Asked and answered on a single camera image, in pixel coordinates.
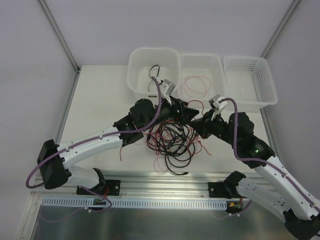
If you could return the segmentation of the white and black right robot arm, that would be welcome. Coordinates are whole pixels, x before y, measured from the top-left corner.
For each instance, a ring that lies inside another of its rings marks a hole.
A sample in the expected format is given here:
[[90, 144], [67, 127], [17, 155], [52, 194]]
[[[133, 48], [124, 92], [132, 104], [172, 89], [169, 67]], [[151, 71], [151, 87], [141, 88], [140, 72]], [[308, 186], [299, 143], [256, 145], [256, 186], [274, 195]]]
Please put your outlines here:
[[207, 112], [190, 126], [204, 139], [215, 136], [231, 145], [237, 160], [261, 175], [275, 192], [257, 187], [239, 172], [229, 175], [224, 191], [229, 197], [244, 195], [277, 216], [299, 240], [320, 233], [320, 201], [308, 192], [281, 163], [273, 149], [254, 135], [254, 123], [244, 112], [235, 112], [228, 121]]

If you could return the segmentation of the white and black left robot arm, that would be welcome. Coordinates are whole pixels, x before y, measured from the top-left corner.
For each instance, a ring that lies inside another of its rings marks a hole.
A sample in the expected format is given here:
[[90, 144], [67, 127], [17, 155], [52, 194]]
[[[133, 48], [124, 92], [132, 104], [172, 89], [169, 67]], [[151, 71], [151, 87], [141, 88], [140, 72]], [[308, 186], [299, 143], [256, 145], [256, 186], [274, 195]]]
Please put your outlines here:
[[142, 139], [145, 131], [164, 121], [186, 125], [199, 114], [199, 110], [189, 107], [183, 100], [174, 97], [170, 100], [161, 99], [159, 105], [153, 105], [149, 99], [142, 98], [126, 116], [87, 139], [60, 145], [47, 140], [37, 158], [44, 187], [51, 190], [67, 184], [101, 194], [106, 186], [101, 170], [85, 169], [76, 164], [101, 152], [131, 145]]

